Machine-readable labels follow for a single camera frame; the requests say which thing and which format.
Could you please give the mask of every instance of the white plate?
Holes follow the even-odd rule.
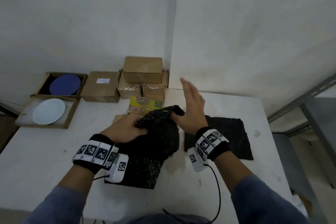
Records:
[[[39,125],[48,125],[61,118],[64,111],[65,103],[61,99],[48,99],[35,108],[33,121]]]

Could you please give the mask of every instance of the right hand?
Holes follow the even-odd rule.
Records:
[[[183,116],[172,112],[170,118],[185,132],[195,135],[200,128],[208,126],[203,110],[205,100],[191,82],[186,81],[184,78],[180,78],[180,81],[183,85],[187,111]]]

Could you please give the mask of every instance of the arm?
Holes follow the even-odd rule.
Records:
[[[187,111],[184,116],[171,114],[171,119],[184,131],[195,135],[196,141],[208,131],[204,116],[205,100],[197,88],[181,78]],[[207,156],[214,161],[227,188],[239,223],[308,223],[308,220],[288,201],[253,173],[229,151],[222,141]]]
[[[100,132],[105,142],[126,143],[145,135],[147,130],[134,127],[143,116],[132,113]],[[61,182],[40,205],[23,221],[30,223],[78,224],[99,165],[82,160],[76,161]]]

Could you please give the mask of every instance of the hand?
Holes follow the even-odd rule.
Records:
[[[134,124],[141,120],[143,115],[138,113],[130,113],[125,115],[115,124],[109,126],[107,129],[100,132],[100,134],[107,136],[115,144],[117,143],[128,143],[138,136],[145,135],[148,133],[145,128],[136,128]]]
[[[203,110],[205,100],[191,82],[186,81],[184,78],[181,78],[180,81],[183,85],[187,111],[183,116],[172,112],[170,118],[185,132],[195,135],[200,128],[208,126]]]

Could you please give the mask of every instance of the black textured pad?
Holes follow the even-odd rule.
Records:
[[[116,145],[118,153],[129,158],[124,178],[116,184],[154,188],[164,160],[179,149],[179,129],[169,118],[172,111],[184,115],[178,105],[151,111],[135,124],[137,128],[147,129],[147,135]]]
[[[205,116],[209,127],[217,129],[229,140],[230,151],[239,159],[253,160],[250,142],[241,119]],[[195,137],[184,134],[184,151],[195,146]]]

